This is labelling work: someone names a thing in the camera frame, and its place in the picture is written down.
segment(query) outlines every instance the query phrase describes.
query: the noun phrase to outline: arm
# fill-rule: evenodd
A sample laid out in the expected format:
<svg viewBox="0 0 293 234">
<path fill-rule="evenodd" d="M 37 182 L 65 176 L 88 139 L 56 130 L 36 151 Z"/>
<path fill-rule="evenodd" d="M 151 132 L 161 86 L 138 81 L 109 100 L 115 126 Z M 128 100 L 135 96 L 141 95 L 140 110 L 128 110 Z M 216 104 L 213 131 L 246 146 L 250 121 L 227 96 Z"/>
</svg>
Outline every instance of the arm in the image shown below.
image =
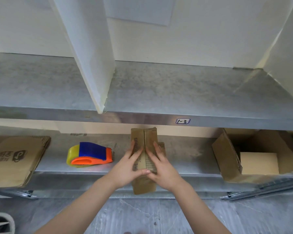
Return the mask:
<svg viewBox="0 0 293 234">
<path fill-rule="evenodd" d="M 132 141 L 131 148 L 107 175 L 98 179 L 82 196 L 36 231 L 35 234 L 84 233 L 116 189 L 129 184 L 141 175 L 150 173 L 147 169 L 133 171 L 133 164 L 142 152 L 142 149 L 140 149 L 130 157 L 133 146 L 134 142 Z"/>
<path fill-rule="evenodd" d="M 180 177 L 156 142 L 154 142 L 154 147 L 158 158 L 149 149 L 146 151 L 156 166 L 157 175 L 149 173 L 147 176 L 174 194 L 192 231 L 195 234 L 230 234 L 228 229 L 200 199 L 192 186 Z"/>
</svg>

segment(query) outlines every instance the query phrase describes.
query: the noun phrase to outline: concrete floor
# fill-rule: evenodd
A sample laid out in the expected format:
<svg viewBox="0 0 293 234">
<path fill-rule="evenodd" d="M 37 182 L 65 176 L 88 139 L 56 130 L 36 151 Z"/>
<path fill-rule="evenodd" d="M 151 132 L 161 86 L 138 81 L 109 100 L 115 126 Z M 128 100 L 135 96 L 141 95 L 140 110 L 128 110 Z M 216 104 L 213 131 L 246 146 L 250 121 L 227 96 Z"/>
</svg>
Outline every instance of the concrete floor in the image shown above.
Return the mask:
<svg viewBox="0 0 293 234">
<path fill-rule="evenodd" d="M 48 222 L 72 199 L 0 199 L 0 212 L 16 222 L 16 233 L 29 234 Z M 277 195 L 238 202 L 205 200 L 234 234 L 293 234 L 293 196 Z M 109 199 L 87 234 L 193 233 L 174 199 Z"/>
</svg>

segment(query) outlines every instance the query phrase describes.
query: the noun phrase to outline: human hand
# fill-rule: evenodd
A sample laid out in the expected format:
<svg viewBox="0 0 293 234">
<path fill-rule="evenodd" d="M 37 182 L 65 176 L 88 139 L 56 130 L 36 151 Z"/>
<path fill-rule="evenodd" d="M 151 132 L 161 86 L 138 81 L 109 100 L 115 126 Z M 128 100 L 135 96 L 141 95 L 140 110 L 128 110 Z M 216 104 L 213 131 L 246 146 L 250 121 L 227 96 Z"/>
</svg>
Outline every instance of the human hand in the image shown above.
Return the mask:
<svg viewBox="0 0 293 234">
<path fill-rule="evenodd" d="M 155 141 L 153 145 L 158 158 L 148 148 L 146 148 L 146 152 L 156 166 L 157 175 L 149 173 L 147 177 L 155 181 L 162 188 L 173 192 L 173 189 L 178 187 L 179 183 L 184 182 L 184 179 L 181 178 L 177 170 L 169 163 Z"/>
<path fill-rule="evenodd" d="M 133 152 L 133 147 L 135 143 L 131 142 L 130 149 L 127 150 L 125 155 L 121 158 L 121 160 L 105 175 L 105 178 L 113 183 L 113 186 L 116 189 L 121 188 L 130 182 L 132 182 L 135 178 L 140 177 L 141 175 L 146 175 L 150 173 L 148 169 L 140 169 L 137 171 L 133 171 L 133 164 L 141 154 L 143 148 L 139 149 L 135 152 L 131 157 L 130 155 Z"/>
</svg>

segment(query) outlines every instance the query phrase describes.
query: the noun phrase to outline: forearm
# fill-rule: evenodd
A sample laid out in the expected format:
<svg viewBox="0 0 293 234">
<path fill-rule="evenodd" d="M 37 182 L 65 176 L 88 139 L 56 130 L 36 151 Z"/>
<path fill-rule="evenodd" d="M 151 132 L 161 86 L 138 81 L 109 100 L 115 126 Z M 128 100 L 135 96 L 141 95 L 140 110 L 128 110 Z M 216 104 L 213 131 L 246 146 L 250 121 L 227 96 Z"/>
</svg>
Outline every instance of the forearm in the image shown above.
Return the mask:
<svg viewBox="0 0 293 234">
<path fill-rule="evenodd" d="M 70 206 L 40 228 L 35 234 L 82 234 L 115 191 L 106 176 L 98 179 Z"/>
<path fill-rule="evenodd" d="M 230 233 L 189 183 L 183 180 L 172 192 L 195 234 Z"/>
</svg>

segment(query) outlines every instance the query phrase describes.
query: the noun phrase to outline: flattened cardboard box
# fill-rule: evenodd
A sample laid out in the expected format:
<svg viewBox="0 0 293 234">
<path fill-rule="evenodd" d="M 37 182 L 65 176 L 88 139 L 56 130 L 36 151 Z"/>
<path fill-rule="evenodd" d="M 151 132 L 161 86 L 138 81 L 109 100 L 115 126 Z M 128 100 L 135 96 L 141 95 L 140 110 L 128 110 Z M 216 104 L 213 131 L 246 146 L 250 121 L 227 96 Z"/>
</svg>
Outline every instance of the flattened cardboard box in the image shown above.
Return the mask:
<svg viewBox="0 0 293 234">
<path fill-rule="evenodd" d="M 293 138 L 286 131 L 223 129 L 212 147 L 228 182 L 265 183 L 293 172 Z M 245 170 L 242 156 L 247 158 Z"/>
<path fill-rule="evenodd" d="M 0 136 L 0 187 L 23 187 L 50 143 L 49 136 Z"/>
<path fill-rule="evenodd" d="M 138 157 L 134 164 L 133 170 L 138 169 L 149 169 L 153 173 L 157 173 L 156 167 L 149 155 L 146 153 L 145 148 L 148 147 L 149 150 L 156 155 L 153 142 L 156 141 L 160 146 L 160 149 L 166 156 L 165 145 L 162 142 L 157 141 L 157 129 L 131 129 L 131 140 L 134 140 L 135 146 L 133 153 L 143 147 L 141 155 Z M 150 180 L 147 176 L 141 176 L 133 181 L 133 193 L 135 195 L 144 194 L 148 192 L 154 192 L 156 190 L 156 183 Z"/>
</svg>

